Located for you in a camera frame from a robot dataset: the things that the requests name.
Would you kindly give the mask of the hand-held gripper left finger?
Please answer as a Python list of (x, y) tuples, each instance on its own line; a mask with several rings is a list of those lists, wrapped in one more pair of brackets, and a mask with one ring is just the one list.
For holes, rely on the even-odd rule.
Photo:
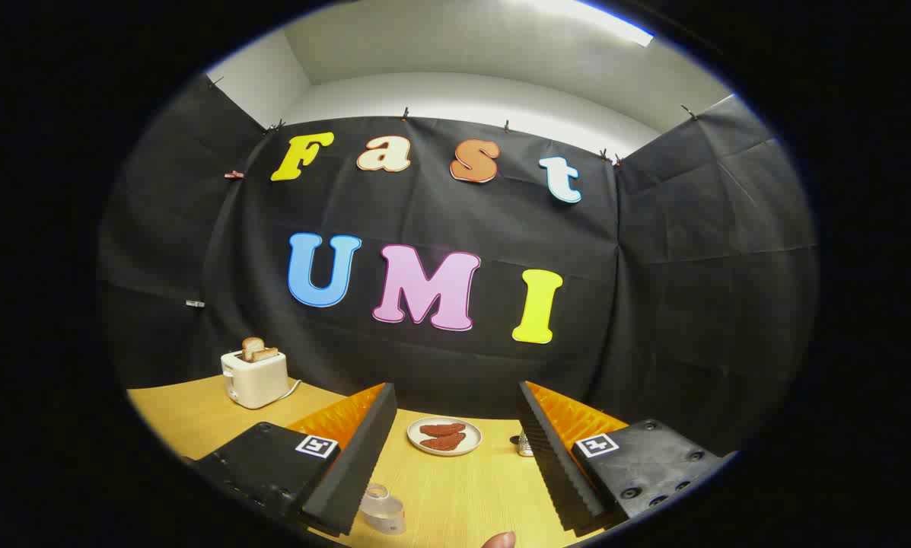
[(351, 533), (396, 414), (395, 385), (379, 383), (286, 426), (260, 421), (186, 464), (276, 524), (340, 537)]

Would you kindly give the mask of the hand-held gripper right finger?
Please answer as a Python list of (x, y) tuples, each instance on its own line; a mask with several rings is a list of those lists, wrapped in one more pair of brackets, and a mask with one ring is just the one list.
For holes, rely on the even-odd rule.
[(518, 418), (560, 523), (577, 534), (644, 521), (731, 460), (659, 420), (626, 423), (530, 381), (518, 385)]

